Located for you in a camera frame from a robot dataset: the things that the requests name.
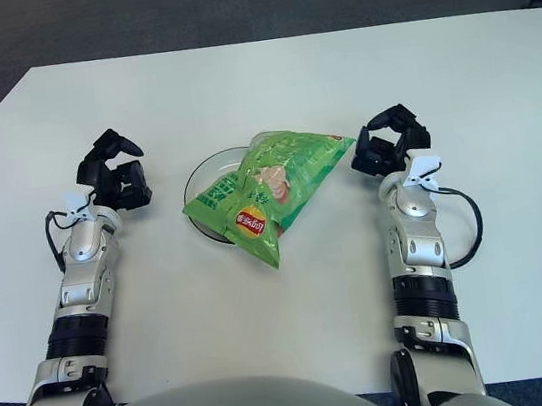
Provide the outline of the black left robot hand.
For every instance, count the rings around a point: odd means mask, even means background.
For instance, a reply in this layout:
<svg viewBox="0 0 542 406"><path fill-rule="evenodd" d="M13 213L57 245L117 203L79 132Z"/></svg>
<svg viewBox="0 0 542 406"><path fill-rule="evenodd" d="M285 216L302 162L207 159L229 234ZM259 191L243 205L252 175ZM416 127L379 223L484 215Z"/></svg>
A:
<svg viewBox="0 0 542 406"><path fill-rule="evenodd" d="M120 153L135 157L133 161L122 163L114 169L107 166L107 161ZM93 200L87 198L85 204L75 210L76 220L82 220L80 214L90 204L118 209L137 209L150 203L152 193L147 186L145 173L139 160L144 155L134 142L118 134L112 128L107 129L94 143L93 148L78 165L76 183L90 186Z"/></svg>

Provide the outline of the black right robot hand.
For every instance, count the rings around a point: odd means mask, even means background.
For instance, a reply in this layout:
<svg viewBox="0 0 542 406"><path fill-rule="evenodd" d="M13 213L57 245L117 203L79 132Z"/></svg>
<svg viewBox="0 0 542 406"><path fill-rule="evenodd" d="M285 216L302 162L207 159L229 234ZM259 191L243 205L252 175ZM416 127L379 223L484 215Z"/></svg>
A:
<svg viewBox="0 0 542 406"><path fill-rule="evenodd" d="M396 143L372 135L384 128L399 135ZM363 125L356 143L351 165L364 174L386 177L407 172L405 183L417 185L430 183L442 168L442 159L429 151L430 132L402 104L384 110Z"/></svg>

